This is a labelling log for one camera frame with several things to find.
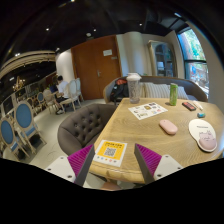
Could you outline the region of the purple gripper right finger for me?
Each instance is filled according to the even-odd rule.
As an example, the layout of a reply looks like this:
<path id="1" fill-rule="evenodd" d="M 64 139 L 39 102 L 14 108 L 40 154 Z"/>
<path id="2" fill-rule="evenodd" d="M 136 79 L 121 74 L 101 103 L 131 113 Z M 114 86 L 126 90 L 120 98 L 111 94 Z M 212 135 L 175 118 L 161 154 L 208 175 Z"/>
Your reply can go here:
<path id="1" fill-rule="evenodd" d="M 153 182 L 154 173 L 162 156 L 140 144 L 135 144 L 134 154 L 142 172 L 145 184 Z"/>

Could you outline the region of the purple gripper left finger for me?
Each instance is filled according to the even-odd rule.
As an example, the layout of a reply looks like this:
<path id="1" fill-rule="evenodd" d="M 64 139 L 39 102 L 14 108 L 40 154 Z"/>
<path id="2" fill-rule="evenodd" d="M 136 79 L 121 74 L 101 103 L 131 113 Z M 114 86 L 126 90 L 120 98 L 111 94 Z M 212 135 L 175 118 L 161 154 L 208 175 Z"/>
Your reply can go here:
<path id="1" fill-rule="evenodd" d="M 70 166 L 76 176 L 74 181 L 76 185 L 82 186 L 84 184 L 94 155 L 94 145 L 91 144 L 68 157 Z"/>

